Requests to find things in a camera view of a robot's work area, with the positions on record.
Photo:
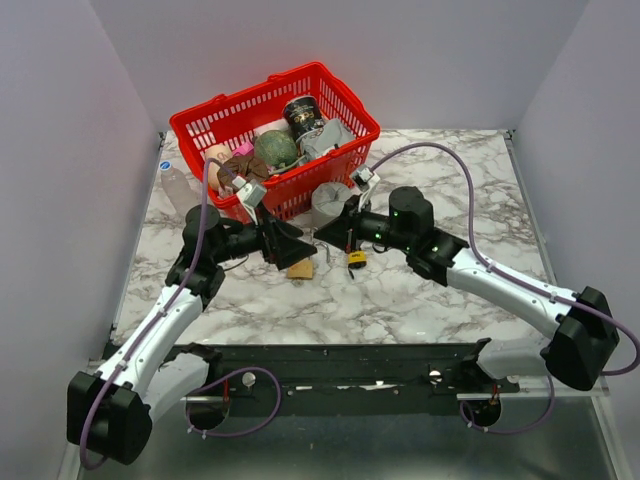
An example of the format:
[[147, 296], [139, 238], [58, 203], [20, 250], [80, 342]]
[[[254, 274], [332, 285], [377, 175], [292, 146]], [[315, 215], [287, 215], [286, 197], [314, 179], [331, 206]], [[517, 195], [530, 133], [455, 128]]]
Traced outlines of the yellow black padlock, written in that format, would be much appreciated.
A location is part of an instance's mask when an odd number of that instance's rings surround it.
[[361, 269], [367, 265], [367, 256], [363, 250], [355, 250], [347, 254], [347, 267]]

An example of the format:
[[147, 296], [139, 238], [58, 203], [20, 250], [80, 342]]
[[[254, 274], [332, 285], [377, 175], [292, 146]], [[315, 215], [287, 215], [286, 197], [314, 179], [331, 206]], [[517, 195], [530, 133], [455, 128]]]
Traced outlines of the brass padlock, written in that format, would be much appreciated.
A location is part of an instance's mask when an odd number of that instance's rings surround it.
[[[315, 242], [317, 248], [321, 248], [325, 252], [325, 263], [329, 264], [331, 260], [329, 246], [323, 242]], [[312, 280], [314, 277], [314, 264], [311, 258], [306, 258], [296, 263], [287, 270], [287, 278], [292, 281]]]

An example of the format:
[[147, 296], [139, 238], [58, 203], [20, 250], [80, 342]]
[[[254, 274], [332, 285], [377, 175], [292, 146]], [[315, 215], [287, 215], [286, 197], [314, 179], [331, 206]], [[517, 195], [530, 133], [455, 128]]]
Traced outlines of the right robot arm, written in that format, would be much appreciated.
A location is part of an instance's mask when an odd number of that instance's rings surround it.
[[357, 195], [347, 200], [315, 239], [344, 251], [361, 241], [396, 249], [421, 278], [476, 295], [540, 333], [536, 341], [480, 341], [459, 370], [467, 389], [480, 392], [514, 375], [550, 375], [580, 391], [594, 386], [619, 343], [615, 327], [604, 319], [611, 310], [601, 291], [586, 287], [576, 293], [477, 258], [465, 240], [436, 227], [432, 204], [415, 187], [394, 189], [386, 215], [359, 203]]

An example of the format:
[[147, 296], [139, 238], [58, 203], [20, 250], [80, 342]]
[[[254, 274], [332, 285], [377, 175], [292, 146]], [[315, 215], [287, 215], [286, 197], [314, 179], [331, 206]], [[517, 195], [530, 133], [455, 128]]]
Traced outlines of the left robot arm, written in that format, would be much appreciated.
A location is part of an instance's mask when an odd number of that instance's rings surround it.
[[218, 293], [223, 263], [259, 252], [286, 270], [317, 252], [302, 235], [264, 205], [250, 223], [224, 218], [207, 203], [188, 211], [183, 247], [152, 310], [95, 372], [78, 372], [68, 384], [66, 436], [85, 469], [108, 459], [129, 465], [140, 455], [153, 425], [143, 396], [176, 340]]

